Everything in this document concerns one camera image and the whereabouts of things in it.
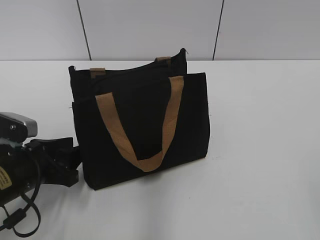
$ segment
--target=black canvas bag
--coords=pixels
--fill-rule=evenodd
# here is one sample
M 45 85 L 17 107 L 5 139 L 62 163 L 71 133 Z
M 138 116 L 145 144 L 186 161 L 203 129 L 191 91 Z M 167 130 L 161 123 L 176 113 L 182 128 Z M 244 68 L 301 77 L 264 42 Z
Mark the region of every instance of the black canvas bag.
M 168 63 L 166 58 L 155 63 L 165 64 L 163 70 L 174 61 Z M 101 71 L 94 77 L 105 78 L 91 92 L 75 98 L 75 131 L 84 178 L 91 188 L 105 188 L 206 156 L 210 124 L 205 73 L 171 76 L 175 73 L 155 69 L 111 78 Z M 73 82 L 80 80 L 77 73 L 81 71 L 73 67 L 69 71 L 75 94 L 79 89 Z M 86 80 L 90 82 L 97 72 L 91 70 Z

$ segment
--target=bag handle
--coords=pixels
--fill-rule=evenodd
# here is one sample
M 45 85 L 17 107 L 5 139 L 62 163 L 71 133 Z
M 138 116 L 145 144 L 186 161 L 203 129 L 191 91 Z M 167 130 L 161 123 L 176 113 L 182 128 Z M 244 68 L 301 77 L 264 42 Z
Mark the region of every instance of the bag handle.
M 169 80 L 171 84 L 171 96 L 166 107 L 162 125 L 162 150 L 156 155 L 143 160 L 137 159 L 135 151 L 125 133 L 120 122 L 112 92 L 95 96 L 102 120 L 110 133 L 114 145 L 124 159 L 144 172 L 153 171 L 161 165 L 175 136 L 182 91 L 184 88 L 184 77 L 174 76 L 169 77 Z

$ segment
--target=white table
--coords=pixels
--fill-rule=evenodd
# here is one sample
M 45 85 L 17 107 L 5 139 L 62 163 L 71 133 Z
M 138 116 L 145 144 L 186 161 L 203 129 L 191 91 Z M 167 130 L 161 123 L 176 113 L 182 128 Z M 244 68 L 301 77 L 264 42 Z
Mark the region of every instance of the white table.
M 75 137 L 68 66 L 145 63 L 0 61 L 0 112 L 37 120 L 38 138 Z M 320 238 L 320 61 L 190 61 L 188 72 L 207 74 L 207 157 L 99 191 L 82 173 L 71 188 L 42 185 L 30 239 Z M 20 232 L 36 225 L 32 210 L 26 219 Z M 16 236 L 5 230 L 0 239 Z

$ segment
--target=tan handle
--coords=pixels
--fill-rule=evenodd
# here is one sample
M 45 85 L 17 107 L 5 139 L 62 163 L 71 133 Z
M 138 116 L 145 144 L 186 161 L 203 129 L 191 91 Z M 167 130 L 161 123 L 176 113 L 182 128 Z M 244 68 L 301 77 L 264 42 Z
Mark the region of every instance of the tan handle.
M 115 100 L 112 92 L 95 96 L 102 120 L 107 128 L 114 145 L 127 161 L 144 172 L 157 169 L 164 159 L 167 150 L 175 136 L 178 113 L 180 108 L 182 91 L 184 88 L 184 77 L 169 77 L 171 84 L 171 96 L 166 107 L 162 126 L 162 151 L 156 155 L 138 160 L 135 151 L 120 122 Z

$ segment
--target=sticker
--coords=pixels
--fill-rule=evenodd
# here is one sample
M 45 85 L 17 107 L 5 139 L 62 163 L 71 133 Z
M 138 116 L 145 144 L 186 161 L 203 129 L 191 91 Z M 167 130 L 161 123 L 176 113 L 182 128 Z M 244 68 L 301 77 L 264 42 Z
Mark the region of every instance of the sticker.
M 0 190 L 5 190 L 12 185 L 8 173 L 0 167 Z

